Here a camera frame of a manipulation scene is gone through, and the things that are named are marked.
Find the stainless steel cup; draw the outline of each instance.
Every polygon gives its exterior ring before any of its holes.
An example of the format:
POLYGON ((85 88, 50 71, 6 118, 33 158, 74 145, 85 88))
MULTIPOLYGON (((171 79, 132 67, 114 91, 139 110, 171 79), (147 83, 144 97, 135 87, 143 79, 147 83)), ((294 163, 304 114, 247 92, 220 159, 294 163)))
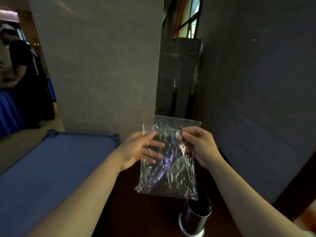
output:
POLYGON ((187 237, 203 237, 204 225, 211 212, 212 204, 206 196, 199 196, 199 201, 186 200, 178 219, 182 234, 187 237))

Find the plastic bag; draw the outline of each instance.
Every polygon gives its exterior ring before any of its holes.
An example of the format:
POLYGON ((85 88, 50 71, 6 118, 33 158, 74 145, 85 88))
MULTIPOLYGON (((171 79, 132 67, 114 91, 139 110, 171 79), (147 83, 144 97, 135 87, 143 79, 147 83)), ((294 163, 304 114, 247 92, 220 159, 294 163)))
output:
POLYGON ((144 114, 143 134, 157 131, 154 140, 163 142, 164 147, 146 147, 164 156, 150 163, 141 159, 138 193, 198 200, 195 179, 195 160, 186 147, 179 148, 181 129, 201 126, 201 122, 167 116, 144 114))

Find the person in black shirt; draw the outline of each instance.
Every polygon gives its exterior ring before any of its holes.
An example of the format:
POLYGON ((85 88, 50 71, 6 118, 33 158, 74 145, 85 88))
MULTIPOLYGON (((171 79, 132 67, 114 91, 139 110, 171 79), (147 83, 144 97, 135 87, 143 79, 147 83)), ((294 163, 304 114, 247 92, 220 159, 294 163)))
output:
POLYGON ((12 71, 3 75, 12 87, 12 93, 20 113, 26 119, 26 128, 39 128, 40 120, 54 119, 53 101, 46 90, 47 77, 33 48, 22 41, 16 30, 2 25, 0 38, 10 45, 12 71))

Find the window pane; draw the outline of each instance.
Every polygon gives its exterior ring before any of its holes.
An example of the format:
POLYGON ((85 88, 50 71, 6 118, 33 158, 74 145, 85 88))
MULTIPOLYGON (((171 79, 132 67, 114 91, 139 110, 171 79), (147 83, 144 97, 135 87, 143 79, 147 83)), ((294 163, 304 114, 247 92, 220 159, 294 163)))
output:
POLYGON ((188 26, 189 24, 186 24, 179 30, 179 37, 186 37, 186 33, 188 32, 188 26))
POLYGON ((200 8, 200 0, 193 0, 190 17, 193 16, 195 13, 197 13, 199 8, 200 8))
POLYGON ((195 33, 195 26, 197 25, 197 20, 194 20, 192 23, 191 23, 191 38, 194 38, 194 33, 195 33))
POLYGON ((192 0, 188 0, 188 3, 186 5, 186 7, 185 7, 184 14, 183 14, 183 17, 182 17, 181 25, 183 23, 185 23, 190 18, 191 3, 192 3, 192 0))

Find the cup rim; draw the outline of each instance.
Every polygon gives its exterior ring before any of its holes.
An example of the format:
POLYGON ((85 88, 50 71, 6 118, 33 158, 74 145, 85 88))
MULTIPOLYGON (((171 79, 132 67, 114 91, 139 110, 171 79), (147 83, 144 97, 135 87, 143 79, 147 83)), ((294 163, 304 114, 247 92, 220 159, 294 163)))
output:
POLYGON ((211 215, 211 213, 212 213, 212 211, 213 211, 213 207, 212 207, 212 203, 211 203, 211 201, 209 200, 209 198, 208 198, 208 197, 206 197, 206 198, 207 198, 207 200, 209 201, 209 203, 210 203, 210 205, 211 205, 211 211, 210 211, 210 213, 209 213, 208 215, 206 215, 206 216, 200 216, 200 215, 196 214, 196 213, 190 208, 190 206, 189 206, 189 204, 188 204, 188 200, 189 200, 189 199, 186 200, 186 205, 188 206, 188 208, 191 210, 191 212, 192 212, 193 214, 195 214, 195 215, 197 215, 197 216, 199 216, 199 217, 201 217, 201 218, 208 217, 208 216, 211 215))

